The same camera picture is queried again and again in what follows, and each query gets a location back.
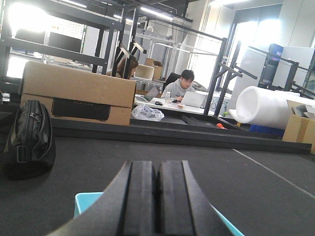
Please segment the chair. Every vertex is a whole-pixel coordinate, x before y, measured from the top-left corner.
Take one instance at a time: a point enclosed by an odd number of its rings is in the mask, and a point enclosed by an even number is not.
[[[175,82],[177,79],[179,79],[181,77],[181,75],[175,74],[175,73],[171,73],[167,80],[165,81],[165,83],[163,84],[163,88],[162,88],[162,92],[164,92],[166,86],[168,86],[170,83]]]

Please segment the laptop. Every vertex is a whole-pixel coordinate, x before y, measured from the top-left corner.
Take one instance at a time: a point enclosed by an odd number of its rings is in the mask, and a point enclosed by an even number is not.
[[[187,91],[182,100],[182,104],[186,106],[200,107],[205,98],[206,98],[206,95],[204,94]]]

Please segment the computer monitor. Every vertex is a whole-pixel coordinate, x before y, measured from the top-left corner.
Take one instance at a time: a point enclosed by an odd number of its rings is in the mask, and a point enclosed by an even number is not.
[[[81,52],[81,39],[51,32],[48,46],[79,53]]]
[[[45,31],[42,32],[34,32],[27,29],[18,29],[15,38],[33,42],[44,44],[45,40]]]

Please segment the person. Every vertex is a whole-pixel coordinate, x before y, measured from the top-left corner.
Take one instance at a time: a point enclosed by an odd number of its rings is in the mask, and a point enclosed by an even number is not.
[[[166,86],[161,98],[165,98],[166,93],[171,92],[171,98],[176,99],[178,102],[182,101],[187,91],[196,92],[196,90],[191,87],[194,78],[195,76],[192,70],[184,70],[179,79]]]
[[[137,67],[139,65],[138,60],[134,56],[129,56],[129,58],[131,58],[131,61],[130,61],[129,72],[128,72],[128,77],[127,77],[128,80],[137,70]],[[122,61],[118,64],[115,77],[118,77],[118,78],[124,77],[125,63],[126,63],[126,58],[122,59]],[[106,75],[111,76],[112,71],[107,72]]]

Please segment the white foam roll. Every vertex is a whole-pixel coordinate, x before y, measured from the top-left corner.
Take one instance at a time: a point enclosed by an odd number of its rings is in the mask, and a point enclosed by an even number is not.
[[[296,96],[292,92],[271,91],[250,86],[244,89],[229,112],[240,123],[285,129],[290,117],[287,100],[315,106],[315,101]]]

